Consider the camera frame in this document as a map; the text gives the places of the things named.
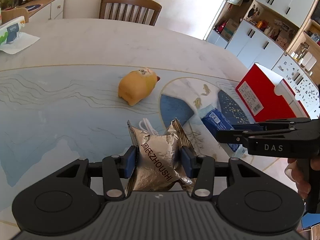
white barcode label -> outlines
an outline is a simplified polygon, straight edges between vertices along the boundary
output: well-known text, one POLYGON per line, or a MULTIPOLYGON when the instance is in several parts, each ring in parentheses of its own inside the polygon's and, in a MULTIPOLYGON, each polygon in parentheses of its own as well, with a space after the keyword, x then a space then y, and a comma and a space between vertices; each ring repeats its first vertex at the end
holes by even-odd
POLYGON ((254 116, 263 109, 262 103, 257 98, 256 94, 252 91, 251 87, 249 87, 246 81, 242 83, 242 85, 238 88, 238 91, 249 106, 254 116))
POLYGON ((221 122, 219 117, 217 117, 215 113, 211 113, 209 115, 209 117, 211 117, 216 123, 220 123, 221 122))

bottle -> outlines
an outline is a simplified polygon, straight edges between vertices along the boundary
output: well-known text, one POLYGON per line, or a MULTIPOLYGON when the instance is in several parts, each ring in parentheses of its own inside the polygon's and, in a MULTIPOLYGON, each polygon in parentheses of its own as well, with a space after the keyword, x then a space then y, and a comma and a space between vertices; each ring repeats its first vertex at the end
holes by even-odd
POLYGON ((295 60, 299 61, 307 53, 308 48, 308 44, 301 43, 298 49, 296 50, 296 54, 298 54, 298 57, 295 60))

white cable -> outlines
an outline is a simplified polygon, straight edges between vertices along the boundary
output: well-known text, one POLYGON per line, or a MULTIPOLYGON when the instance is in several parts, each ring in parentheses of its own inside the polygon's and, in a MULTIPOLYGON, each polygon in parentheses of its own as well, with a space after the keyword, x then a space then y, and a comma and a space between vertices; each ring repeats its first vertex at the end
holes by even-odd
POLYGON ((149 133, 151 135, 159 135, 159 133, 153 129, 151 123, 149 122, 149 120, 147 118, 143 118, 142 121, 139 122, 139 128, 143 131, 145 131, 146 133, 149 133))

jar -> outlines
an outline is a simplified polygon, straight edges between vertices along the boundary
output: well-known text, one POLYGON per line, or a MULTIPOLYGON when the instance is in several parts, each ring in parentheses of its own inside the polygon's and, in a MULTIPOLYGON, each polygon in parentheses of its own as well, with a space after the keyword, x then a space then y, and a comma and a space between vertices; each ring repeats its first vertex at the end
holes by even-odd
POLYGON ((298 49, 295 51, 298 57, 295 59, 296 61, 299 61, 301 58, 304 57, 304 55, 307 53, 307 50, 309 48, 309 45, 306 43, 301 43, 298 49))
POLYGON ((262 24, 263 24, 263 21, 258 21, 256 27, 257 27, 258 29, 260 29, 261 26, 262 26, 262 24))

drawer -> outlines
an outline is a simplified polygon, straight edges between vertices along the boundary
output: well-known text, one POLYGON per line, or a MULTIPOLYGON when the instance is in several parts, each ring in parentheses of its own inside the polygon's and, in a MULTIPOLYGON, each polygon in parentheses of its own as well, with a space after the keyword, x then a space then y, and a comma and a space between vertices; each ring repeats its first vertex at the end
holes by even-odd
POLYGON ((55 19, 63 11, 64 0, 54 0, 51 3, 51 19, 55 19))
POLYGON ((50 19, 51 4, 46 5, 29 18, 29 22, 46 22, 50 19))

